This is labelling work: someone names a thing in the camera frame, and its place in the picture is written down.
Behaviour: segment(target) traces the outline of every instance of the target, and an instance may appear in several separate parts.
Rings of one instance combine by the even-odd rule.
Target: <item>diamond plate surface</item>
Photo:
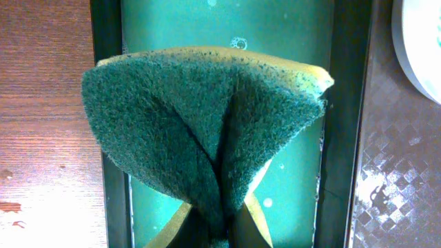
[[[350,247],[441,247],[441,107],[408,81],[375,0]]]

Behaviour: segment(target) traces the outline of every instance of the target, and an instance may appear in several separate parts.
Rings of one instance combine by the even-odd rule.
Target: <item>wood grain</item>
[[[0,247],[107,247],[89,1],[0,5]]]

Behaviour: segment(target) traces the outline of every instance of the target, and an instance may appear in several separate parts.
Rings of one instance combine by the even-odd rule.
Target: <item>white object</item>
[[[271,198],[266,198],[263,200],[263,205],[265,207],[271,207],[273,205],[273,200]]]
[[[395,0],[392,38],[407,78],[441,104],[441,0]]]

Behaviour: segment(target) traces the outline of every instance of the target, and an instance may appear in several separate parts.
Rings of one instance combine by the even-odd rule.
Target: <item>sponge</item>
[[[264,164],[324,114],[322,68],[220,47],[101,61],[83,75],[90,127],[124,172],[194,206],[212,240]]]

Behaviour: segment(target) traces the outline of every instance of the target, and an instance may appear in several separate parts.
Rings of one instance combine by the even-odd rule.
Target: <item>bubble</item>
[[[218,2],[217,0],[207,0],[207,3],[210,7],[214,7]]]
[[[266,198],[266,199],[263,201],[263,205],[264,205],[265,207],[271,207],[271,206],[273,205],[273,200],[272,200],[271,198]]]
[[[248,42],[247,39],[241,38],[241,37],[234,37],[231,42],[229,43],[229,45],[232,48],[238,48],[238,49],[242,49],[242,50],[246,50],[248,47]]]

